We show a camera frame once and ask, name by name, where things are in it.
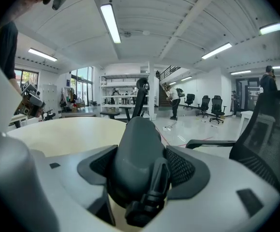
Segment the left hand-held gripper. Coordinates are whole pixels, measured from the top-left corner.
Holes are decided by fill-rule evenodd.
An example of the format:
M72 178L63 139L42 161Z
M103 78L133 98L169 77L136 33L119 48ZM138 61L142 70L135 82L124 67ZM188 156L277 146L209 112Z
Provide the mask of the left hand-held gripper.
M14 114L40 117L43 113L45 102L40 99L40 92L37 87L31 81L27 81L21 86L20 95L22 100Z

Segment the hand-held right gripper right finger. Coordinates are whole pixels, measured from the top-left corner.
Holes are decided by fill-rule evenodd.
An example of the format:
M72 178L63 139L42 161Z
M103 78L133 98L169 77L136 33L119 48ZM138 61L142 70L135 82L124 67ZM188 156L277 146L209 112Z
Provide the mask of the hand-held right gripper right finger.
M167 205L145 232L253 232L280 203L274 187L234 160L167 148L190 161L195 172L168 192Z

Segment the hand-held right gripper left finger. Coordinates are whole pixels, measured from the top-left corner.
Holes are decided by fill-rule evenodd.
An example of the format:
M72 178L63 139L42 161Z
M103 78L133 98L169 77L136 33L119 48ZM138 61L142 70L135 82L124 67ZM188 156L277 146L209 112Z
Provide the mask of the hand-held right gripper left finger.
M56 157L31 150L59 226L115 226L104 175L116 149L109 145Z

